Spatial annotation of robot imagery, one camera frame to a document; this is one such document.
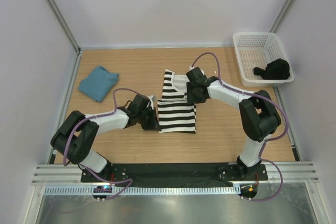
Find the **black white striped tank top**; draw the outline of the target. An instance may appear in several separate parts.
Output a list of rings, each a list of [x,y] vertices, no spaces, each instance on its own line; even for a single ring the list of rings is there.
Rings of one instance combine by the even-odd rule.
[[[160,133],[196,133],[196,104],[187,100],[188,78],[166,69],[157,101]]]

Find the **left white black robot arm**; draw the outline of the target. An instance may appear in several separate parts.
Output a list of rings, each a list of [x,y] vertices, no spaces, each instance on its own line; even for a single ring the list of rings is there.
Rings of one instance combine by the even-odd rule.
[[[51,139],[51,146],[66,161],[93,171],[100,182],[111,177],[109,161],[92,149],[96,135],[126,129],[140,124],[145,131],[156,130],[158,121],[154,107],[155,96],[137,94],[128,106],[100,114],[72,111]]]

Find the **teal tank top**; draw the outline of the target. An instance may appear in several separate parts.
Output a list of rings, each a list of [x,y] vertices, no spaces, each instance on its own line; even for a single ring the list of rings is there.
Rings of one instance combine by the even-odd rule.
[[[118,73],[110,72],[103,66],[96,66],[86,78],[80,81],[78,90],[93,101],[101,103],[118,80]]]

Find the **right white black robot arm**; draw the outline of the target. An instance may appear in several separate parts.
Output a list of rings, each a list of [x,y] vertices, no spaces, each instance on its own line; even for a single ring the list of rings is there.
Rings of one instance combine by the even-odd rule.
[[[224,83],[218,77],[207,77],[199,67],[186,73],[188,82],[187,101],[204,103],[208,99],[223,101],[240,112],[246,142],[243,152],[237,157],[238,177],[248,180],[255,175],[261,163],[261,154],[266,142],[281,124],[275,104],[267,91],[256,93]]]

